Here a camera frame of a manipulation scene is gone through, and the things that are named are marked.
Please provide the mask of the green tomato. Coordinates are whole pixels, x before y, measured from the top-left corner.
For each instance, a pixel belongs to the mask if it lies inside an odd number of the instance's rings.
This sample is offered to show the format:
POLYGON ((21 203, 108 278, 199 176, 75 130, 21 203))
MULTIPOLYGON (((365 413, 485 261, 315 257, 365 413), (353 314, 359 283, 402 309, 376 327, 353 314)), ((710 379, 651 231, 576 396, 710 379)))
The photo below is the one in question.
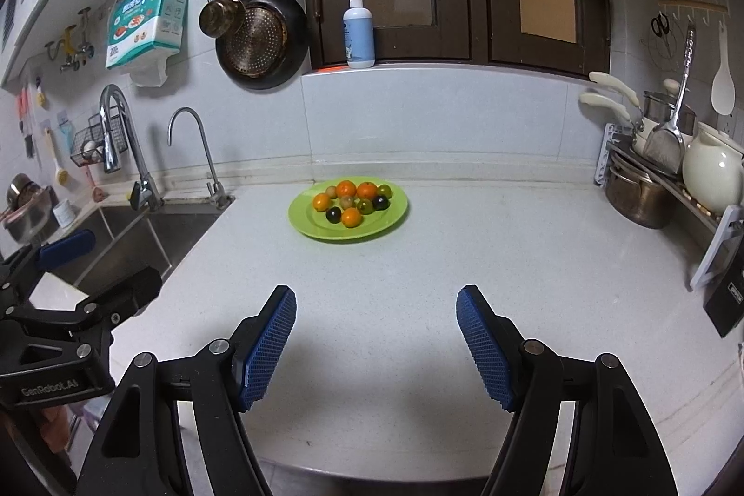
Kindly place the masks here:
POLYGON ((379 187, 377 187, 377 194, 382 195, 387 199, 390 199, 392 196, 391 187, 389 187, 386 184, 381 184, 379 185, 379 187))
POLYGON ((357 209, 362 215, 368 215, 374 212, 373 203, 368 199, 359 199, 357 201, 357 209))

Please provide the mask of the dish rack shelf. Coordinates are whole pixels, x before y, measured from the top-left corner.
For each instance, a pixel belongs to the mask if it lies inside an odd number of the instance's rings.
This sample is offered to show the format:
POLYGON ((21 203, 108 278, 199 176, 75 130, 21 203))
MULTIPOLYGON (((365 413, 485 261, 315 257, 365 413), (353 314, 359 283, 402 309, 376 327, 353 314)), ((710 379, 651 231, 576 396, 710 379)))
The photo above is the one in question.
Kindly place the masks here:
POLYGON ((609 155, 615 152, 636 169, 645 172, 650 179, 669 192, 687 211, 710 233, 710 242, 700 261, 692 265, 686 287, 692 292, 712 284, 728 269, 735 253, 743 240, 743 208, 740 205, 729 205, 721 215, 708 212, 687 192, 684 184, 669 179, 659 172, 650 162, 638 156, 632 150, 632 139, 629 128, 606 123, 600 144, 600 152, 595 169, 595 183, 604 186, 606 173, 609 170, 609 155))

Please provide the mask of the stainless steel pot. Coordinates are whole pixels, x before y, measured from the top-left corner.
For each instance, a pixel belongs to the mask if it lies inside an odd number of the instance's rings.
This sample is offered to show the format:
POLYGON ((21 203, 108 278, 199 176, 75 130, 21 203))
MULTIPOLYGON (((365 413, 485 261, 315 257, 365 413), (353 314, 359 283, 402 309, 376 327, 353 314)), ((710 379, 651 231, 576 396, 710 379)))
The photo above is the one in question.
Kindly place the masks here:
POLYGON ((648 229, 670 224, 675 198, 661 185, 617 165, 609 167, 605 196, 618 213, 648 229))

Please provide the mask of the metal spatula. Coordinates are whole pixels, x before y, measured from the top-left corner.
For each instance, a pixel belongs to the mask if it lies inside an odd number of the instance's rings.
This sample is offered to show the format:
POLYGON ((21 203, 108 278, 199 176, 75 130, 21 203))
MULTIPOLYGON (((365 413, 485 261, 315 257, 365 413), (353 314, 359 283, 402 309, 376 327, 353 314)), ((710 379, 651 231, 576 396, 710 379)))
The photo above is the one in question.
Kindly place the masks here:
POLYGON ((682 132, 678 128, 678 116, 680 116, 681 108, 684 105, 685 93, 689 85, 691 66, 695 55, 696 35, 698 35, 696 25, 690 21, 687 25, 684 45, 684 64, 682 64, 684 70, 682 71, 682 80, 680 88, 678 88, 675 105, 668 116, 668 120, 659 123, 648 135, 644 149, 645 158, 670 175, 676 175, 680 171, 685 155, 685 142, 682 132))

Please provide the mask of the paper towel pack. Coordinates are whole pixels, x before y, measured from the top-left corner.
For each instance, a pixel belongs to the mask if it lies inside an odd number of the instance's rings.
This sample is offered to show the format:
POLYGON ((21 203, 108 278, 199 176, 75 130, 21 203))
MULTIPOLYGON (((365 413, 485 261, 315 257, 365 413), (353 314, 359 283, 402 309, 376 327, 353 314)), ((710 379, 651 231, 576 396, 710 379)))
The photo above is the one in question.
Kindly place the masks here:
POLYGON ((106 68, 140 88, 161 87, 182 46, 188 0, 122 0, 107 32, 106 68))

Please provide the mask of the large orange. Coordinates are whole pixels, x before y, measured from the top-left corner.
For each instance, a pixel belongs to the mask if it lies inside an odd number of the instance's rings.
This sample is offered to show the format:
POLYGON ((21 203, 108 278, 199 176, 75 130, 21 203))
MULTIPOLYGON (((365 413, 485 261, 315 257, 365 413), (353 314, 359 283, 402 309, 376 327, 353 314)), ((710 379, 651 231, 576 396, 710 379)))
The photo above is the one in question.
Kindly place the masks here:
POLYGON ((356 184, 351 180, 342 180, 335 185, 335 192, 340 198, 344 198, 344 196, 354 198, 354 196, 356 196, 356 191, 356 184))
POLYGON ((363 181, 356 187, 356 196, 359 199, 373 200, 377 195, 377 185, 372 181, 363 181))

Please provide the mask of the small orange kumquat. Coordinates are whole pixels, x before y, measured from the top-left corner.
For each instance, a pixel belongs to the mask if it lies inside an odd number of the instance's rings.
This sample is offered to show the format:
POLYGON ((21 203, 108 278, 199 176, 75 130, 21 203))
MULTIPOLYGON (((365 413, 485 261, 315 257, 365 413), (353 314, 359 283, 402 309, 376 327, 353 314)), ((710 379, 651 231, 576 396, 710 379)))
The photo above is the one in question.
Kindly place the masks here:
POLYGON ((313 197, 313 208, 318 213, 325 213, 332 205, 332 198, 326 192, 319 192, 313 197))
POLYGON ((344 209, 342 213, 342 224, 348 228, 353 229, 357 228, 357 226, 360 226, 362 224, 363 215, 359 213, 359 210, 357 208, 348 208, 344 209))

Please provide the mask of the black frying pan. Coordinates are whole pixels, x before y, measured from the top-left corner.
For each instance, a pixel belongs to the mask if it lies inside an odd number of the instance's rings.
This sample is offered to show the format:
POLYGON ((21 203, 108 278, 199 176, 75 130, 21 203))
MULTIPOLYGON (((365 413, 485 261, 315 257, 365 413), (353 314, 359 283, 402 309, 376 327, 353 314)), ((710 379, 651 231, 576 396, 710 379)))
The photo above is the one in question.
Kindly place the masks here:
POLYGON ((242 23, 216 39, 219 64, 250 91, 268 91, 294 77, 309 48, 309 27, 296 0, 241 0, 242 23))

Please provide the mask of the green plate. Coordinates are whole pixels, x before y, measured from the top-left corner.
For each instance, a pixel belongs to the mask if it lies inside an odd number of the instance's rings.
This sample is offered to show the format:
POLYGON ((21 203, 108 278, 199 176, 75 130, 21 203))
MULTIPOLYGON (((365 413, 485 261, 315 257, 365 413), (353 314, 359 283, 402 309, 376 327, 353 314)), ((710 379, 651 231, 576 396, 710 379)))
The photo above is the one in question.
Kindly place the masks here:
POLYGON ((305 237, 353 242, 391 231, 405 219, 409 199, 379 178, 347 176, 310 186, 291 201, 287 216, 305 237))

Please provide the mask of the blue soap pump bottle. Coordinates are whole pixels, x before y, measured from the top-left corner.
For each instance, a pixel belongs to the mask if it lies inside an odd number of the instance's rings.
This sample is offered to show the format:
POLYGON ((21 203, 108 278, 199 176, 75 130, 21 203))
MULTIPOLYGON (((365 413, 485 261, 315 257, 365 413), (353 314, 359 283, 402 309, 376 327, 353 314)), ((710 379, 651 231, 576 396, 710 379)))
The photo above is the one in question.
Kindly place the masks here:
POLYGON ((372 13, 363 0, 349 0, 343 14, 345 60, 349 68, 371 68, 376 63, 372 13))

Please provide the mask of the stainless steel sink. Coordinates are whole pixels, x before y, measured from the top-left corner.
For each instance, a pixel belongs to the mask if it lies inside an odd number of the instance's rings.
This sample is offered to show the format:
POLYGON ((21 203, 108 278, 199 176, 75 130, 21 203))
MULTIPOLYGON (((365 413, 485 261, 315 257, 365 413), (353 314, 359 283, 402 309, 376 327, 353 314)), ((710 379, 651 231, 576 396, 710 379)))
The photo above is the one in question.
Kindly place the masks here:
POLYGON ((53 274, 87 295, 144 267, 158 269, 166 281, 219 217, 221 212, 207 203, 170 201, 156 213, 103 206, 73 228, 73 233, 92 231, 96 238, 92 251, 53 274))

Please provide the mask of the black scissors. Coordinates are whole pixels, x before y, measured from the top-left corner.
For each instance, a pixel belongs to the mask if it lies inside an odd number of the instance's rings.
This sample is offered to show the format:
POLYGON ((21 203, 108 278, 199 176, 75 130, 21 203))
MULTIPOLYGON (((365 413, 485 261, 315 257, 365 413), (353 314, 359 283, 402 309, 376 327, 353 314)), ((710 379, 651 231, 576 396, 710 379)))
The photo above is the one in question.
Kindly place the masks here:
POLYGON ((671 27, 668 16, 662 11, 659 11, 651 20, 651 29, 654 36, 662 41, 663 48, 667 50, 667 53, 671 53, 670 42, 668 41, 671 27))

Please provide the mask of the dark plum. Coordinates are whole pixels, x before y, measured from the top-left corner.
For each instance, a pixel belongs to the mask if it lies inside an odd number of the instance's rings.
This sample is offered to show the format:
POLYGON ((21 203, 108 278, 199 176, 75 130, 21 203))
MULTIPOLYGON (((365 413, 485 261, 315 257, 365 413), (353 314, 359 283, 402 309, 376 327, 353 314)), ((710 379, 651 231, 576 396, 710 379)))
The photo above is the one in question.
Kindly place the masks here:
POLYGON ((372 200, 372 204, 376 210, 386 210, 390 206, 390 201, 387 196, 377 195, 372 200))
POLYGON ((338 224, 342 220, 342 209, 338 206, 333 206, 325 212, 326 220, 332 224, 338 224))

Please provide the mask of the white rice paddle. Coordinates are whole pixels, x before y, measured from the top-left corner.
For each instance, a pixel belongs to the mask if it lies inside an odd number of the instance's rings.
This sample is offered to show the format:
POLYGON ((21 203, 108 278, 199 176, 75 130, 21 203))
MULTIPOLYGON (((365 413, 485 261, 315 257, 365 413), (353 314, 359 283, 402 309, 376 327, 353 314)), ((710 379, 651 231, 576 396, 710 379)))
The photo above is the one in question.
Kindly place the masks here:
POLYGON ((721 21, 717 27, 717 37, 719 38, 719 68, 712 80, 710 101, 717 114, 728 116, 734 110, 737 93, 735 93, 733 75, 730 72, 728 28, 724 21, 721 21))

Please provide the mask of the small copper saucepan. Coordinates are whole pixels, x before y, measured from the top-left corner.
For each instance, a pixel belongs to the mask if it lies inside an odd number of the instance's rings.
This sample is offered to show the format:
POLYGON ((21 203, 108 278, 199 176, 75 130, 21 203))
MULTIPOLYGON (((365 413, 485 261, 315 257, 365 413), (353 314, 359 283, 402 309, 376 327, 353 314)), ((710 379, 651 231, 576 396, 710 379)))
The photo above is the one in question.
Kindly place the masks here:
POLYGON ((200 11, 200 30, 210 38, 222 38, 239 27, 244 12, 241 0, 211 0, 200 11))

